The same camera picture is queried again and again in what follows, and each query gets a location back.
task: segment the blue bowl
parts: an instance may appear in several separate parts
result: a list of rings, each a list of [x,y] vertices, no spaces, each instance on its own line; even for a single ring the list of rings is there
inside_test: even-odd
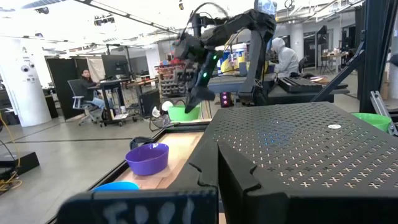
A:
[[[139,190],[137,184],[128,181],[118,181],[96,187],[94,191],[120,191],[120,190]]]

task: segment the office chair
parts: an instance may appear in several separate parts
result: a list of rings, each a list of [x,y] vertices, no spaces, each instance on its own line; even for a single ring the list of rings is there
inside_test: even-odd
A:
[[[86,119],[88,119],[88,118],[91,118],[91,121],[96,124],[98,118],[96,116],[94,116],[92,112],[94,110],[98,109],[98,107],[93,105],[92,103],[89,103],[84,100],[84,96],[83,96],[84,89],[80,85],[80,80],[79,79],[68,80],[68,83],[69,83],[69,86],[72,89],[72,92],[74,95],[72,108],[75,110],[84,110],[84,111],[87,110],[88,111],[88,114],[86,114],[86,112],[85,112],[86,116],[84,116],[82,119],[79,120],[79,123],[78,123],[79,126],[81,126],[81,124],[83,122],[85,122]]]

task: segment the purple bowl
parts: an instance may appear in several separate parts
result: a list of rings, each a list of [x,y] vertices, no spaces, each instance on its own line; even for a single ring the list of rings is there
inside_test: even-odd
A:
[[[137,175],[156,174],[167,167],[169,146],[152,143],[139,146],[126,154],[130,169]]]

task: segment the green bowl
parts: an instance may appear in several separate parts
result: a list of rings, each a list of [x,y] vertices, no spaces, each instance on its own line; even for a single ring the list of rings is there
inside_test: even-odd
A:
[[[172,121],[192,121],[198,119],[200,107],[196,106],[191,112],[185,113],[185,105],[174,105],[169,108],[169,117]]]
[[[391,123],[391,118],[378,114],[353,113],[353,115],[385,132],[388,131],[388,127]]]

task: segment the computer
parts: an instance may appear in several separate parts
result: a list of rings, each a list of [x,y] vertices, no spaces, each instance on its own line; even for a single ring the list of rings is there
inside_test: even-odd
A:
[[[102,55],[106,80],[129,78],[127,58],[124,55]]]

